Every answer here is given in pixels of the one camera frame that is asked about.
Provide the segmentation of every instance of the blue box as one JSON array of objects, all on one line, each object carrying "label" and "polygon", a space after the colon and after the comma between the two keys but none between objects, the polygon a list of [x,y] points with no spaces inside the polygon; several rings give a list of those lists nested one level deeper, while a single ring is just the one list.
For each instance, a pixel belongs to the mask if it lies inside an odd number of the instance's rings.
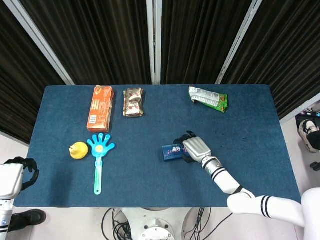
[{"label": "blue box", "polygon": [[162,146],[164,161],[171,161],[175,159],[182,159],[182,154],[190,157],[187,149],[182,144],[171,144]]}]

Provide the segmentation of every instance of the orange box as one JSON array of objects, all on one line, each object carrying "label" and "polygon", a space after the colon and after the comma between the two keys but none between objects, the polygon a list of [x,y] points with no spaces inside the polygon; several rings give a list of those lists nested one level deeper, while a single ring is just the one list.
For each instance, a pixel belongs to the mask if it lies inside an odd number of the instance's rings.
[{"label": "orange box", "polygon": [[110,86],[95,86],[86,128],[89,132],[109,131],[114,91]]}]

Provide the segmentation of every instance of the yellow toy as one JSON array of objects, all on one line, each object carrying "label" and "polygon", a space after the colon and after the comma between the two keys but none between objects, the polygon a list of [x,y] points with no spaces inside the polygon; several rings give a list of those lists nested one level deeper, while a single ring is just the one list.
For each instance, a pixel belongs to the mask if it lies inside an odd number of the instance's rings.
[{"label": "yellow toy", "polygon": [[83,159],[88,154],[88,146],[84,142],[78,141],[69,147],[70,155],[73,159]]}]

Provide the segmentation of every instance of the blue table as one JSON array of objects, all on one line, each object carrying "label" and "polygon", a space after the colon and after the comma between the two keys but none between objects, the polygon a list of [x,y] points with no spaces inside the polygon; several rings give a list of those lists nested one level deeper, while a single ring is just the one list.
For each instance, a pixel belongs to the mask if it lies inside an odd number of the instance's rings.
[{"label": "blue table", "polygon": [[[226,207],[228,195],[200,164],[164,162],[163,145],[193,131],[230,174],[256,196],[300,202],[286,144],[267,85],[195,85],[228,94],[221,113],[188,95],[188,85],[143,85],[143,117],[123,116],[123,91],[112,86],[111,142],[104,159],[102,193],[94,194],[95,159],[69,155],[69,146],[92,136],[86,125],[94,86],[49,86],[33,131],[29,158],[37,183],[16,199],[18,207]],[[25,181],[30,175],[25,172]]]}]

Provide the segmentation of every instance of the fabric backdrop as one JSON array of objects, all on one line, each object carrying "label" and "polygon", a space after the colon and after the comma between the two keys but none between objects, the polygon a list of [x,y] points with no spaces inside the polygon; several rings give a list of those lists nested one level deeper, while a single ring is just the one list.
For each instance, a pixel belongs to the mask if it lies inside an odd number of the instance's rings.
[{"label": "fabric backdrop", "polygon": [[21,3],[75,84],[151,84],[145,0]]},{"label": "fabric backdrop", "polygon": [[251,0],[163,0],[161,84],[214,84]]},{"label": "fabric backdrop", "polygon": [[264,0],[222,83],[270,85],[280,118],[320,93],[320,1]]},{"label": "fabric backdrop", "polygon": [[0,131],[29,143],[45,87],[64,85],[0,1]]}]

